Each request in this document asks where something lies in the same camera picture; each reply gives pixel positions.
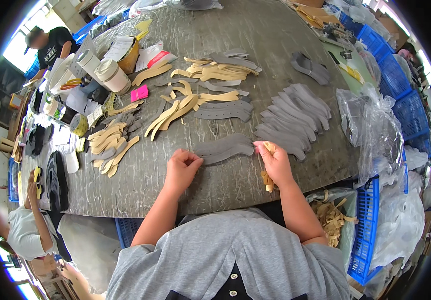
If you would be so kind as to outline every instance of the woman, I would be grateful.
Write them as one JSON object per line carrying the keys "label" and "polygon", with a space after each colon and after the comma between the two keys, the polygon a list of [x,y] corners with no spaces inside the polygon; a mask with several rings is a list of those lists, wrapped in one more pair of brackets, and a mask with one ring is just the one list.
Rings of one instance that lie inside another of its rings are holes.
{"label": "woman", "polygon": [[60,254],[70,262],[72,258],[62,236],[56,231],[63,213],[40,211],[34,183],[34,170],[29,176],[27,198],[23,206],[5,219],[0,213],[0,247],[26,260],[50,254]]}
{"label": "woman", "polygon": [[203,159],[177,150],[162,191],[119,254],[107,299],[349,299],[339,249],[294,181],[284,149],[254,142],[280,189],[287,228],[260,210],[199,216],[174,228],[177,200]]}

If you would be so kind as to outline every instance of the table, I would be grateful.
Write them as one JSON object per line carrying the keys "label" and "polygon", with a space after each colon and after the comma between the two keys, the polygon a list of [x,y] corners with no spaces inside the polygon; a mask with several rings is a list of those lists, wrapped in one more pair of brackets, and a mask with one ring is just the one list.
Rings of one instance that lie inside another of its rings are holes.
{"label": "table", "polygon": [[[110,45],[117,35],[136,35],[133,27],[140,21],[152,19],[149,34],[141,40],[143,48],[164,42],[164,49],[179,59],[174,69],[186,69],[190,64],[183,57],[203,57],[214,51],[244,48],[250,60],[263,71],[258,77],[249,75],[240,85],[250,92],[254,111],[247,123],[239,119],[202,120],[193,112],[172,122],[169,130],[159,133],[154,141],[144,138],[148,119],[152,117],[165,87],[155,87],[160,77],[146,80],[150,96],[142,104],[138,115],[146,122],[139,129],[140,141],[124,156],[112,178],[101,175],[80,154],[80,170],[68,174],[69,202],[67,213],[86,216],[140,218],[144,217],[164,184],[166,163],[177,148],[193,149],[194,145],[220,139],[233,133],[243,133],[253,140],[255,126],[261,123],[259,113],[271,104],[271,97],[292,83],[303,83],[332,110],[330,131],[321,135],[307,153],[307,160],[296,162],[290,155],[294,178],[303,192],[308,192],[357,174],[358,150],[352,147],[340,127],[340,114],[335,89],[348,89],[344,77],[322,47],[320,41],[304,21],[279,0],[221,0],[224,9],[185,11],[172,7],[150,11],[130,19],[103,33],[94,44],[97,51]],[[312,78],[299,73],[290,65],[291,53],[303,51],[311,59],[325,64],[331,74],[328,86],[320,86]],[[207,93],[206,89],[194,92]],[[127,96],[122,97],[129,103]],[[75,140],[62,147],[67,153],[75,147]],[[24,157],[22,184],[25,192],[29,171],[37,164],[45,167],[51,151],[50,143],[37,159]],[[253,206],[279,199],[276,192],[265,191],[260,178],[263,162],[259,156],[236,155],[215,165],[202,167],[194,183],[180,199],[179,214],[202,214],[214,211]],[[44,195],[42,208],[49,208]]]}

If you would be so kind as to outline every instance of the woman's hand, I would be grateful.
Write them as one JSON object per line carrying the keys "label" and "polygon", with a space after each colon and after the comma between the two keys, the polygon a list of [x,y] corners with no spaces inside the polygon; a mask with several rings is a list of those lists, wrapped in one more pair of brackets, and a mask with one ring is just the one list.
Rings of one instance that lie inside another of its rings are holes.
{"label": "woman's hand", "polygon": [[27,187],[27,195],[29,196],[29,202],[32,210],[39,208],[39,200],[37,199],[37,184],[33,181],[29,183]]}
{"label": "woman's hand", "polygon": [[178,149],[167,163],[164,189],[178,196],[182,195],[194,180],[195,172],[203,161],[192,152]]}
{"label": "woman's hand", "polygon": [[289,164],[289,156],[287,152],[269,141],[275,146],[275,152],[271,154],[264,146],[264,141],[255,141],[255,152],[262,156],[267,174],[272,178],[273,182],[279,187],[283,187],[294,183],[294,177]]}

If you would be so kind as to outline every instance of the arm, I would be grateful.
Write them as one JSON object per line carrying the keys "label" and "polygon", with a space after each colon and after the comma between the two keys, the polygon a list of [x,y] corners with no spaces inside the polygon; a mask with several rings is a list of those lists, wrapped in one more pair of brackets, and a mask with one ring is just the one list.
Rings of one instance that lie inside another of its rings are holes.
{"label": "arm", "polygon": [[52,237],[50,236],[49,228],[47,227],[47,223],[45,223],[44,216],[39,210],[39,200],[37,199],[37,185],[32,182],[29,183],[29,187],[27,188],[27,194],[29,195],[29,202],[31,204],[32,213],[35,218],[35,225],[40,234],[40,242],[42,243],[42,249],[46,252],[50,248],[54,246],[54,242],[52,241]]}
{"label": "arm", "polygon": [[42,78],[42,76],[44,75],[44,73],[45,73],[45,71],[47,70],[47,68],[45,68],[45,69],[40,69],[38,72],[37,72],[37,74],[34,76],[34,77],[32,77],[31,78],[31,80],[30,81],[35,81],[35,80],[37,80],[37,79],[41,79]]}
{"label": "arm", "polygon": [[152,244],[174,228],[178,199],[194,180],[203,159],[187,150],[178,149],[167,163],[164,187],[142,221],[130,247]]}
{"label": "arm", "polygon": [[64,60],[66,57],[68,57],[68,55],[70,54],[71,48],[72,48],[72,42],[71,41],[65,42],[64,45],[62,46],[62,51],[60,52],[60,58]]}
{"label": "arm", "polygon": [[287,229],[299,236],[304,245],[315,242],[327,245],[327,238],[319,220],[292,177],[287,152],[274,144],[275,152],[271,154],[262,141],[255,141],[254,145],[256,152],[260,153],[264,160],[267,173],[279,187]]}

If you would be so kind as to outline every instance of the man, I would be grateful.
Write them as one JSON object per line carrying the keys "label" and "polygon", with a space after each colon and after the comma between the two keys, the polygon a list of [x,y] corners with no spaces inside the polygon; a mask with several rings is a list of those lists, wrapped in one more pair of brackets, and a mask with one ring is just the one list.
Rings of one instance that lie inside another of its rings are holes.
{"label": "man", "polygon": [[56,58],[60,57],[65,59],[70,53],[75,53],[79,49],[79,45],[75,43],[70,32],[65,27],[56,27],[45,33],[38,26],[34,27],[25,37],[25,43],[27,49],[24,54],[27,53],[29,48],[38,49],[37,54],[39,58],[40,70],[31,80],[37,80],[42,78],[45,70],[49,66],[53,66],[56,62]]}

